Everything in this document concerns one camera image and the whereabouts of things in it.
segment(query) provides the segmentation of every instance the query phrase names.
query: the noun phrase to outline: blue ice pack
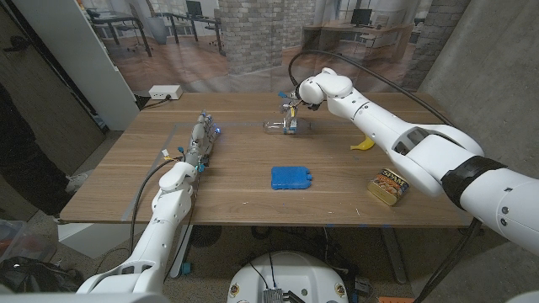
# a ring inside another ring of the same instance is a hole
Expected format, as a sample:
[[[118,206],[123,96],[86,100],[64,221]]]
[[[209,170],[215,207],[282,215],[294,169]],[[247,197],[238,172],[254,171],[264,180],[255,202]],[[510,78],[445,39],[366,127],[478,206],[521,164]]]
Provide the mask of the blue ice pack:
[[[307,189],[312,176],[306,167],[271,168],[272,189]]]

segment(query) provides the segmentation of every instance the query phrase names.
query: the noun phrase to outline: metal table leg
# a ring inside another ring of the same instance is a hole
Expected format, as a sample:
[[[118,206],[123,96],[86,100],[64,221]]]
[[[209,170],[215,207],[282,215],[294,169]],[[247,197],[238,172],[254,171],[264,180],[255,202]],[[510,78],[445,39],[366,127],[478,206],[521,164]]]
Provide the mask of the metal table leg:
[[[148,41],[146,40],[146,35],[144,35],[144,30],[142,30],[142,23],[141,20],[136,20],[136,26],[138,26],[138,29],[141,31],[142,40],[144,41],[144,46],[146,47],[146,52],[148,53],[148,56],[152,56],[152,52],[150,51],[150,45],[148,44]]]
[[[221,36],[219,35],[219,24],[216,24],[216,36],[217,36],[217,47],[219,48],[219,54],[226,56],[227,54],[221,48]]]
[[[406,272],[404,271],[403,255],[401,254],[400,247],[398,246],[395,230],[392,228],[382,228],[382,238],[384,244],[386,245],[389,260],[393,266],[395,279],[399,284],[406,284],[408,282],[408,278],[406,277]]]
[[[193,35],[195,35],[195,41],[198,42],[199,37],[196,35],[195,21],[193,21],[193,19],[191,19],[191,26],[193,27]]]
[[[170,16],[170,24],[172,25],[172,32],[174,34],[174,38],[176,39],[176,44],[179,43],[178,41],[178,33],[176,32],[176,25],[174,24],[174,16]]]
[[[107,22],[107,24],[109,25],[110,34],[111,34],[112,37],[115,39],[116,44],[117,44],[117,45],[120,45],[120,42],[118,41],[118,37],[116,36],[115,28],[112,26],[112,23],[111,23],[111,22]]]
[[[185,259],[185,252],[187,251],[187,245],[189,243],[189,238],[191,237],[192,230],[193,230],[192,225],[182,226],[182,231],[179,233],[179,238],[178,238],[179,239],[178,247],[176,248],[176,253],[178,254],[178,256],[176,257],[176,261],[174,261],[174,264],[172,264],[172,268],[170,269],[170,278],[175,279],[180,276],[179,271]],[[184,243],[182,244],[182,246],[180,246],[179,244],[182,242],[184,235],[185,235]]]

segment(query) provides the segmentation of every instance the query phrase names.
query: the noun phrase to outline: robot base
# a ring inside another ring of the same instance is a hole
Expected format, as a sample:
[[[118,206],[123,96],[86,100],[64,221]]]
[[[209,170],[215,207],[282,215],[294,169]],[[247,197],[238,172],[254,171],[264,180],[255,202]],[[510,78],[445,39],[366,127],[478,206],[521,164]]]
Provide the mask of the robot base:
[[[264,277],[270,290],[265,291],[264,280],[250,264],[247,264],[232,279],[227,302],[348,302],[343,280],[326,263],[303,252],[272,252],[271,259],[276,289],[282,290],[284,300],[282,295],[275,294],[280,291],[273,291],[275,287],[271,275],[270,256],[266,253],[251,263]]]

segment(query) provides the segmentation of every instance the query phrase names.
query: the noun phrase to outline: computer monitor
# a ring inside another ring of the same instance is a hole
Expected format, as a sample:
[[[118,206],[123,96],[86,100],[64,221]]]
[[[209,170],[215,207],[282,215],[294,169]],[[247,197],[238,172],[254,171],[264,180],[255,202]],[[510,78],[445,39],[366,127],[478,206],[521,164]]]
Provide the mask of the computer monitor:
[[[191,16],[202,16],[202,7],[198,1],[185,1],[187,4],[187,12]]]
[[[354,13],[352,13],[352,21],[351,24],[355,24],[356,27],[360,27],[361,25],[369,25],[369,21],[371,21],[371,13],[372,9],[354,9]]]

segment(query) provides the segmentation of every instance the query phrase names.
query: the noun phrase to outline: spam can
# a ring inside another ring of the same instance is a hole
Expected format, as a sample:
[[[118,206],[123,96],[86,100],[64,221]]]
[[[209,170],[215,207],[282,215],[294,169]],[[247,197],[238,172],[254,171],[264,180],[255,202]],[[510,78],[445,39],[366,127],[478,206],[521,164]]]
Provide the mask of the spam can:
[[[397,203],[409,188],[410,184],[403,177],[387,168],[383,168],[367,185],[371,193],[388,205]]]

